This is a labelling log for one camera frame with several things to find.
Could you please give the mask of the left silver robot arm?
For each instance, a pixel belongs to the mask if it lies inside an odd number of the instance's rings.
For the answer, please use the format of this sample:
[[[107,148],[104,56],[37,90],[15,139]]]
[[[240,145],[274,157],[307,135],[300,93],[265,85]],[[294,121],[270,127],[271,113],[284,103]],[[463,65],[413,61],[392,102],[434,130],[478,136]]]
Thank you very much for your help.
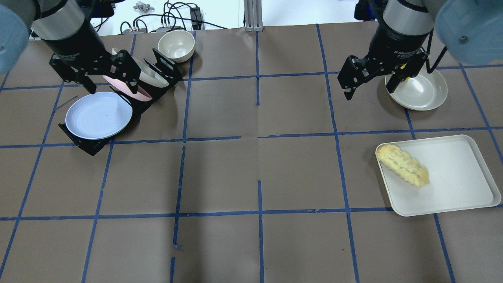
[[[118,79],[136,92],[140,67],[126,50],[108,52],[75,0],[2,0],[1,73],[10,72],[24,52],[31,31],[52,50],[50,66],[65,82],[96,91],[92,75]]]

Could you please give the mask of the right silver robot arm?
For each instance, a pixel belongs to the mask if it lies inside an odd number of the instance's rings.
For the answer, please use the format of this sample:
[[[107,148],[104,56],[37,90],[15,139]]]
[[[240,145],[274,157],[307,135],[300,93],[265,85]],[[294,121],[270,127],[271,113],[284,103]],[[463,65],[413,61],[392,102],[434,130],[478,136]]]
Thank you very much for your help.
[[[338,82],[347,100],[374,77],[391,75],[393,93],[423,66],[433,72],[449,52],[464,65],[501,60],[501,0],[389,0],[363,58],[346,58]]]

